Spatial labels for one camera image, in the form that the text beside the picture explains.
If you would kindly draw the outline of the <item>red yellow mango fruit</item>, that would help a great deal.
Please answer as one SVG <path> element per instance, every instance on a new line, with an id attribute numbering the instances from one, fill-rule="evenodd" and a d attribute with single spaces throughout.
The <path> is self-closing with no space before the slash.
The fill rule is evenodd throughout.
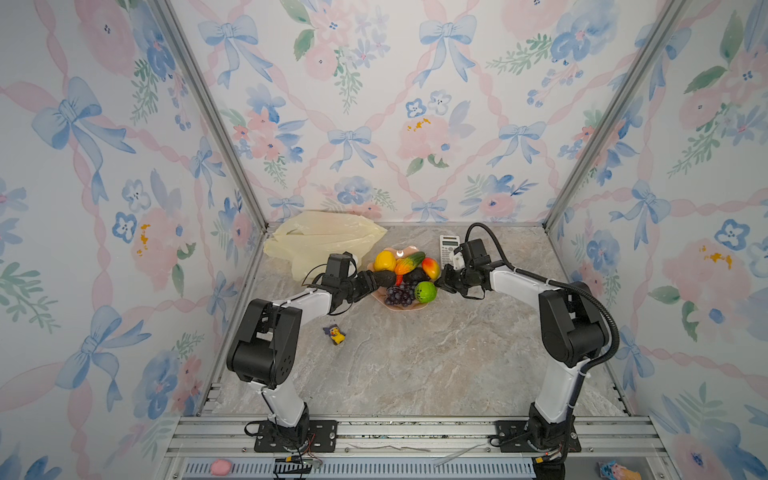
<path id="1" fill-rule="evenodd" d="M 441 276 L 441 266 L 439 262 L 433 258 L 426 257 L 421 262 L 421 269 L 431 281 L 436 281 Z"/>

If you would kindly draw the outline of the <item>green apple fruit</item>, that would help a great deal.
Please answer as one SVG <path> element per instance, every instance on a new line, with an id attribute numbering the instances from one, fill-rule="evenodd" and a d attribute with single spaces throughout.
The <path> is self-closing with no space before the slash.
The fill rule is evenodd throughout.
<path id="1" fill-rule="evenodd" d="M 414 298 L 420 304 L 433 302 L 437 297 L 438 289 L 434 283 L 429 281 L 419 282 L 414 288 Z"/>

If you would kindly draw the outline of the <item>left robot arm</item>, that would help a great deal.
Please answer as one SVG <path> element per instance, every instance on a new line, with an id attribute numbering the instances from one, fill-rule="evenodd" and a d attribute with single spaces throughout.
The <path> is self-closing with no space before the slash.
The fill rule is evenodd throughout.
<path id="1" fill-rule="evenodd" d="M 305 453 L 315 441 L 323 452 L 335 449 L 337 423 L 311 421 L 291 379 L 301 327 L 396 283 L 392 271 L 358 269 L 349 252 L 330 255 L 321 267 L 324 271 L 291 298 L 250 301 L 227 353 L 227 369 L 256 387 L 268 407 L 265 420 L 244 427 L 257 453 Z"/>

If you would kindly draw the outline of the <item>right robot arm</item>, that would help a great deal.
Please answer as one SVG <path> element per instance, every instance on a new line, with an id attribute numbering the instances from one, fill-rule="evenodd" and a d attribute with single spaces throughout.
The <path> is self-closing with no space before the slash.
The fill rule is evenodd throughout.
<path id="1" fill-rule="evenodd" d="M 583 282 L 563 283 L 514 267 L 501 258 L 492 260 L 480 239 L 450 249 L 462 262 L 450 262 L 438 287 L 470 300 L 469 291 L 510 296 L 534 308 L 540 337 L 549 360 L 544 380 L 530 405 L 524 432 L 494 441 L 503 448 L 518 441 L 543 454 L 546 461 L 563 459 L 571 450 L 572 428 L 587 374 L 618 352 L 619 329 L 607 308 Z"/>

